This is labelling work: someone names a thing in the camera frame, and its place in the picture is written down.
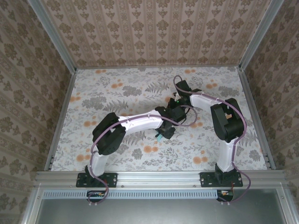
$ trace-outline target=purple cable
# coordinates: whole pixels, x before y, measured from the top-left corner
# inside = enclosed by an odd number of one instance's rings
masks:
[[[237,138],[237,139],[235,140],[235,142],[234,142],[234,146],[233,146],[233,155],[232,155],[232,164],[233,164],[233,167],[234,167],[238,172],[240,172],[241,174],[243,174],[243,175],[248,179],[249,183],[248,183],[248,186],[247,186],[246,190],[243,192],[243,194],[242,194],[240,197],[238,197],[237,199],[235,199],[235,200],[233,200],[233,201],[231,201],[231,202],[229,202],[229,203],[237,202],[237,201],[239,201],[239,200],[240,200],[240,199],[247,193],[247,191],[249,190],[249,188],[250,188],[250,186],[251,186],[251,179],[249,178],[249,176],[248,176],[246,173],[240,171],[240,170],[238,169],[238,167],[237,167],[237,166],[235,165],[235,163],[234,163],[234,160],[235,160],[235,149],[236,149],[236,144],[237,144],[237,142],[238,142],[241,138],[244,137],[244,135],[246,134],[246,130],[247,130],[247,124],[246,124],[245,118],[244,118],[244,116],[241,114],[241,112],[240,112],[237,108],[235,108],[233,105],[231,105],[231,104],[225,102],[224,100],[221,100],[221,99],[218,99],[218,98],[215,98],[215,97],[211,97],[211,96],[206,95],[206,94],[204,94],[204,93],[199,93],[199,92],[189,92],[189,91],[185,91],[185,90],[182,90],[182,89],[178,88],[178,86],[177,86],[176,83],[175,83],[175,80],[176,80],[177,77],[179,77],[179,78],[181,79],[181,81],[183,80],[182,77],[179,76],[179,75],[177,75],[177,76],[175,76],[175,77],[173,78],[173,84],[174,84],[174,86],[176,87],[177,90],[179,90],[179,91],[181,91],[181,92],[189,93],[189,94],[194,94],[194,95],[204,96],[204,97],[207,97],[207,98],[209,98],[209,99],[212,99],[212,100],[215,100],[215,101],[224,103],[225,105],[227,105],[227,106],[229,106],[230,108],[232,108],[232,109],[233,109],[233,110],[240,116],[240,118],[241,118],[241,120],[242,120],[242,122],[243,122],[243,125],[244,125],[244,131],[243,131],[243,134],[242,134],[239,138]]]
[[[167,121],[169,121],[169,122],[171,122],[171,123],[173,123],[173,124],[175,124],[175,125],[182,126],[182,127],[189,127],[189,126],[191,126],[191,125],[194,125],[194,124],[196,123],[196,121],[197,121],[197,112],[196,112],[196,110],[195,110],[193,107],[188,106],[188,105],[182,105],[181,107],[185,107],[185,108],[188,108],[188,109],[191,109],[191,110],[194,111],[194,113],[195,113],[195,119],[194,119],[194,121],[193,121],[191,124],[188,124],[188,125],[180,124],[180,123],[175,122],[175,121],[173,121],[173,120],[171,120],[171,119],[169,119],[169,118],[166,118],[166,117],[163,117],[163,116],[159,116],[159,115],[154,115],[154,114],[140,115],[140,116],[136,116],[136,117],[132,117],[132,118],[126,119],[126,120],[118,121],[117,123],[115,123],[115,124],[111,125],[109,128],[107,128],[105,131],[103,131],[103,133],[96,139],[96,141],[94,141],[94,143],[93,143],[93,145],[92,145],[92,147],[91,147],[91,149],[90,149],[90,152],[92,153],[92,156],[91,156],[90,161],[89,161],[90,175],[91,175],[93,178],[95,178],[95,179],[97,179],[98,181],[100,181],[100,182],[101,182],[102,184],[104,184],[105,187],[106,187],[106,193],[105,193],[104,197],[103,197],[98,203],[94,203],[95,205],[97,205],[97,204],[99,204],[99,203],[102,203],[102,202],[106,199],[106,197],[108,196],[108,193],[109,193],[109,187],[108,187],[108,185],[107,185],[103,180],[101,180],[100,178],[98,178],[98,177],[93,173],[93,170],[92,170],[93,156],[94,156],[94,154],[96,153],[93,149],[94,149],[94,147],[96,146],[96,144],[99,142],[99,140],[100,140],[100,139],[101,139],[101,138],[102,138],[108,131],[110,131],[110,130],[111,130],[112,128],[114,128],[115,126],[120,125],[120,124],[125,123],[125,122],[128,122],[128,121],[135,120],[135,119],[140,119],[140,118],[147,118],[147,117],[148,117],[148,118],[150,118],[150,117],[152,117],[152,118],[161,118],[161,119],[167,120]],[[94,195],[94,194],[97,194],[97,193],[98,193],[98,192],[90,192],[90,194],[89,194],[89,196],[88,196],[88,199],[87,199],[88,202],[89,202],[89,204],[92,204],[92,202],[90,201],[90,197],[91,197],[91,195]]]

